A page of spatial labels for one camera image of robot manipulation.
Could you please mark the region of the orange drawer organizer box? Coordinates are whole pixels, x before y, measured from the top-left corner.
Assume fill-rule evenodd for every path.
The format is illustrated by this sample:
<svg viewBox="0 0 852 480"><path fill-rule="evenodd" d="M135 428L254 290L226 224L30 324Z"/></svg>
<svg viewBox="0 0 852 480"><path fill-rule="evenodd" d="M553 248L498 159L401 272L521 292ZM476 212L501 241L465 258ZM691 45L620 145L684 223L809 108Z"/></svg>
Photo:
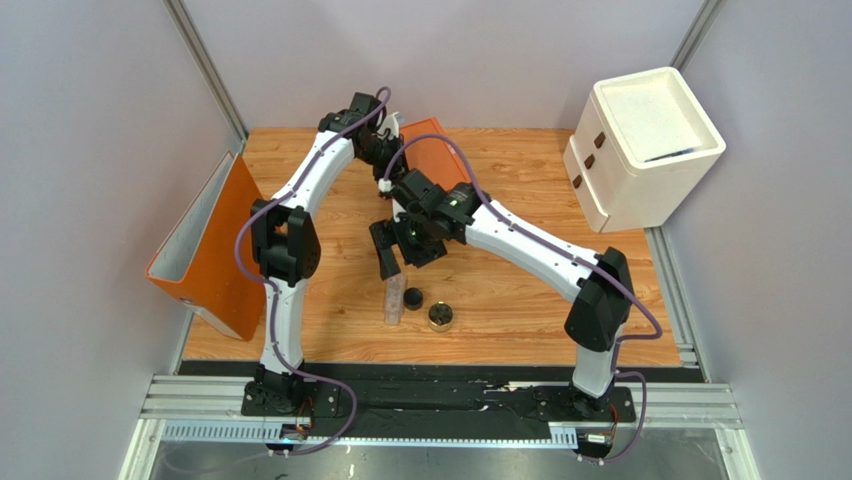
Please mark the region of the orange drawer organizer box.
<svg viewBox="0 0 852 480"><path fill-rule="evenodd" d="M400 128L404 143L417 136L445 131L437 118L409 123ZM410 169L417 169L431 182L445 191L452 190L458 183L470 183L471 178L456 151L442 140L425 139L408 147L404 153Z"/></svg>

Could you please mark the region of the clear plastic lipstick case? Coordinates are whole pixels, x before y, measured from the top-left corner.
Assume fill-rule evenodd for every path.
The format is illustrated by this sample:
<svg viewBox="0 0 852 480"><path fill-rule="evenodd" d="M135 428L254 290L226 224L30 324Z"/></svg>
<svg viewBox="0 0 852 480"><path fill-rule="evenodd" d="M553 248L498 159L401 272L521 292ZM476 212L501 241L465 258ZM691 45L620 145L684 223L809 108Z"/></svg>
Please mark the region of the clear plastic lipstick case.
<svg viewBox="0 0 852 480"><path fill-rule="evenodd" d="M399 273L385 281L383 303L384 320L387 325L395 326L400 323L404 307L404 292L407 288L407 276Z"/></svg>

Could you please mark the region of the small black round jar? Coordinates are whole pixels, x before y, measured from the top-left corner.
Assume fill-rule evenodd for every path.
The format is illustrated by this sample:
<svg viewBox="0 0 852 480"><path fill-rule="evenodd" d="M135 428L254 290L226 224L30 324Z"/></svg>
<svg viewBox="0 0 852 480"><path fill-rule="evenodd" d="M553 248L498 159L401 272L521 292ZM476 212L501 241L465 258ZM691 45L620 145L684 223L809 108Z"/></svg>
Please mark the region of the small black round jar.
<svg viewBox="0 0 852 480"><path fill-rule="evenodd" d="M416 287L407 288L403 292L403 306L410 311L417 311L422 308L424 304L424 294L423 291Z"/></svg>

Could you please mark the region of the gold lidded cream jar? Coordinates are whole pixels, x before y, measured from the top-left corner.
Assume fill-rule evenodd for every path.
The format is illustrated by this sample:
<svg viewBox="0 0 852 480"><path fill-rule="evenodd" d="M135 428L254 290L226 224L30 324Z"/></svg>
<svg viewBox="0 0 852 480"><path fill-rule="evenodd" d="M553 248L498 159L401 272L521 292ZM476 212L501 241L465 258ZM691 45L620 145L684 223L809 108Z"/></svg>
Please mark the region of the gold lidded cream jar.
<svg viewBox="0 0 852 480"><path fill-rule="evenodd" d="M435 332L446 332L452 327L453 308L442 301L436 302L428 310L428 325Z"/></svg>

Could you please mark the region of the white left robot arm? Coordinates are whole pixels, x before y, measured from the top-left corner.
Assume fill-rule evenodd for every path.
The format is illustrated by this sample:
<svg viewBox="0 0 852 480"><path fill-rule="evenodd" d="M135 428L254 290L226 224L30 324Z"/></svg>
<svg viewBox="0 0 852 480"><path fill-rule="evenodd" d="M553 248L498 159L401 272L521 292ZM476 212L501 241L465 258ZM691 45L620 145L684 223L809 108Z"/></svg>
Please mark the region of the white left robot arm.
<svg viewBox="0 0 852 480"><path fill-rule="evenodd" d="M266 293L266 340L244 388L245 416L294 416L309 404L305 382L311 376L300 367L305 294L321 259L313 216L355 159L381 166L400 147L398 127L387 119L390 97L389 87L374 95L356 93L348 108L327 114L295 173L270 200L252 204L239 230L235 245L249 236L259 268L247 276Z"/></svg>

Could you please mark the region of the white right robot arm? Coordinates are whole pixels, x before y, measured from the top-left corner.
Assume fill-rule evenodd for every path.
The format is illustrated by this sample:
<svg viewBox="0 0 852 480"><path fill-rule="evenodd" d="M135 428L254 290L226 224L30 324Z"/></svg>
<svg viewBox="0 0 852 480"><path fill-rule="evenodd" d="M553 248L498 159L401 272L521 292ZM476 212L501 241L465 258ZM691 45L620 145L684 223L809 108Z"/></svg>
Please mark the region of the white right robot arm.
<svg viewBox="0 0 852 480"><path fill-rule="evenodd" d="M599 254L548 234L520 219L476 182L445 190L413 169L380 179L394 215L370 227L387 280L402 264L420 268L445 256L446 242L473 246L542 280L571 305L564 330L577 346L568 407L584 419L611 411L617 339L632 302L626 257L614 248Z"/></svg>

